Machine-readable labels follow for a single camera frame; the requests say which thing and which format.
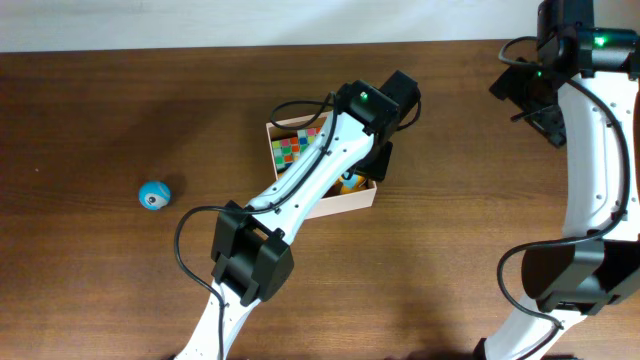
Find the orange and blue duck toy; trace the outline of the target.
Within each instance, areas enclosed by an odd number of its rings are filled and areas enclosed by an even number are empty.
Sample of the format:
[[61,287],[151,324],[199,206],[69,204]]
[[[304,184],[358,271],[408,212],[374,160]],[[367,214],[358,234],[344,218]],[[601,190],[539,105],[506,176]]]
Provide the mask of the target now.
[[328,190],[327,196],[352,194],[367,189],[367,179],[363,176],[353,174],[349,179],[340,176]]

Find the beige cardboard box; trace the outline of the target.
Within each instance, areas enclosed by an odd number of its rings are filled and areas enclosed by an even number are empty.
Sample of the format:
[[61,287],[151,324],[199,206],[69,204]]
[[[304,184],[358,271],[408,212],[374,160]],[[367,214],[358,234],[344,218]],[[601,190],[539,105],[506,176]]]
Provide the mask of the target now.
[[[330,113],[331,111],[322,113],[317,119],[317,122],[314,122],[312,126],[322,127],[324,122],[329,117]],[[297,118],[280,120],[279,122],[283,126],[296,126],[303,124],[311,118],[312,115],[307,115]],[[266,123],[266,132],[272,156],[273,173],[277,181],[279,180],[281,175],[280,173],[278,173],[278,170],[276,168],[275,155],[273,154],[271,142],[297,136],[297,133],[295,131],[276,128],[270,122]],[[325,196],[316,203],[314,208],[312,208],[306,219],[308,220],[319,218],[323,216],[329,216],[371,207],[373,205],[373,201],[377,192],[377,184],[373,180],[367,180],[362,184],[362,187],[364,189],[357,192],[340,194],[338,186],[332,186],[330,190],[325,194]]]

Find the rubiks cube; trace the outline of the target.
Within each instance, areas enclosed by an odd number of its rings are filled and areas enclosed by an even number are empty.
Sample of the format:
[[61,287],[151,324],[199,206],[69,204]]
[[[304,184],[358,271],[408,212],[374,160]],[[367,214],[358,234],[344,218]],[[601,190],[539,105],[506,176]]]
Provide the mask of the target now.
[[277,173],[286,171],[300,156],[300,144],[297,137],[272,141],[271,149]]
[[316,139],[320,128],[306,128],[297,131],[300,152],[304,152]]

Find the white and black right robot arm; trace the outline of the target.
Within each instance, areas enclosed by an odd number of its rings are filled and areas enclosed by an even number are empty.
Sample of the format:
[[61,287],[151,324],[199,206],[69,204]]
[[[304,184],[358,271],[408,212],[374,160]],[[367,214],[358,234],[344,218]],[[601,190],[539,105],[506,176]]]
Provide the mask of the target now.
[[477,359],[544,359],[572,326],[639,288],[638,34],[598,27],[590,1],[544,0],[533,41],[536,60],[507,59],[491,92],[566,149],[566,215],[560,239],[515,248],[523,296]]

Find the blue ball toy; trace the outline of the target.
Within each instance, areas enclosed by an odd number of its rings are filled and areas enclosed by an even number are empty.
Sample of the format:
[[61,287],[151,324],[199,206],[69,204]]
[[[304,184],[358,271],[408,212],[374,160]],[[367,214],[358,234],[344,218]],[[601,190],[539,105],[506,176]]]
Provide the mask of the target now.
[[151,181],[140,187],[138,200],[144,208],[155,211],[169,204],[171,192],[164,183]]

